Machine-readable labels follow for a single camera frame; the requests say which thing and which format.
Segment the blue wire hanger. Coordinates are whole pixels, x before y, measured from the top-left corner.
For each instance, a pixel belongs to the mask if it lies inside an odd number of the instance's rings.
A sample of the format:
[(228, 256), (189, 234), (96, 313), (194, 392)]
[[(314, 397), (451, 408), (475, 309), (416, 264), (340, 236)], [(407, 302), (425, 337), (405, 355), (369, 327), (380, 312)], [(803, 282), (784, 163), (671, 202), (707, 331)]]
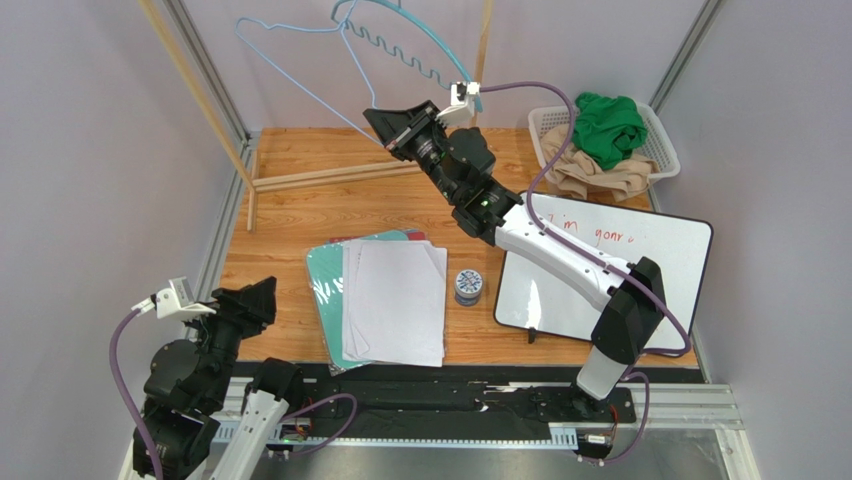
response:
[(257, 127), (350, 128), (378, 140), (361, 110), (377, 92), (330, 1), (255, 1), (233, 32), (249, 85), (241, 96)]

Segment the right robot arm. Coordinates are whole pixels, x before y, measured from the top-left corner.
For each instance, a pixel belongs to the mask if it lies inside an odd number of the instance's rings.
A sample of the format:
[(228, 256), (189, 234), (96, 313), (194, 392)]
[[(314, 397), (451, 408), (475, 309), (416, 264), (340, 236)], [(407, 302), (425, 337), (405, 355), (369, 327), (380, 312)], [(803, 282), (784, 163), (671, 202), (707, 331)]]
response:
[(590, 400), (607, 399), (668, 314), (659, 265), (608, 255), (559, 233), (531, 201), (494, 178), (496, 157), (480, 129), (448, 131), (432, 102), (407, 110), (368, 108), (363, 116), (385, 150), (418, 165), (468, 236), (536, 264), (599, 311), (575, 387)]

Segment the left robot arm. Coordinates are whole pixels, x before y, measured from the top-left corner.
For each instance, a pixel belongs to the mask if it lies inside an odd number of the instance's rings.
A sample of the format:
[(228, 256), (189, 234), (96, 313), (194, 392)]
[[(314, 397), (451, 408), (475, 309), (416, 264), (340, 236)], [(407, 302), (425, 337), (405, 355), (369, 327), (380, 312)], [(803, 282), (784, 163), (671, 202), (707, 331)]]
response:
[[(241, 343), (260, 335), (276, 318), (275, 277), (240, 289), (219, 288), (208, 302), (195, 299), (185, 278), (142, 304), (160, 320), (179, 321), (198, 333), (162, 346), (150, 362), (144, 384), (141, 425), (133, 435), (132, 465), (142, 477), (187, 479), (210, 453), (237, 364)], [(247, 385), (241, 424), (219, 470), (222, 479), (249, 477), (269, 435), (283, 417), (303, 406), (303, 370), (268, 358)]]

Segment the green t shirt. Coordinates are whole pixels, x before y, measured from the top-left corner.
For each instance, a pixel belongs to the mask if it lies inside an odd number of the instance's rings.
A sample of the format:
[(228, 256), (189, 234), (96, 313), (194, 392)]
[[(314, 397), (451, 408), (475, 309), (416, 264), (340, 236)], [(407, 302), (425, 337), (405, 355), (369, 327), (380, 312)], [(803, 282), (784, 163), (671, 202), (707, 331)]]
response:
[(583, 92), (575, 105), (572, 142), (602, 170), (612, 170), (645, 144), (648, 131), (633, 99)]

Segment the beige t shirt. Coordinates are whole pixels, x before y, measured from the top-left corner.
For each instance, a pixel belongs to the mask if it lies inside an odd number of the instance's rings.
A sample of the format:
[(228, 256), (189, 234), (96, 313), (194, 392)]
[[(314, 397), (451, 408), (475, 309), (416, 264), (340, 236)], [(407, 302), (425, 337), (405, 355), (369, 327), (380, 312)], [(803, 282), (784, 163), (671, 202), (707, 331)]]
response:
[(645, 193), (651, 175), (660, 172), (658, 164), (646, 156), (632, 154), (610, 170), (603, 170), (586, 152), (572, 143), (545, 174), (552, 194), (586, 200), (592, 193), (610, 193), (621, 202)]

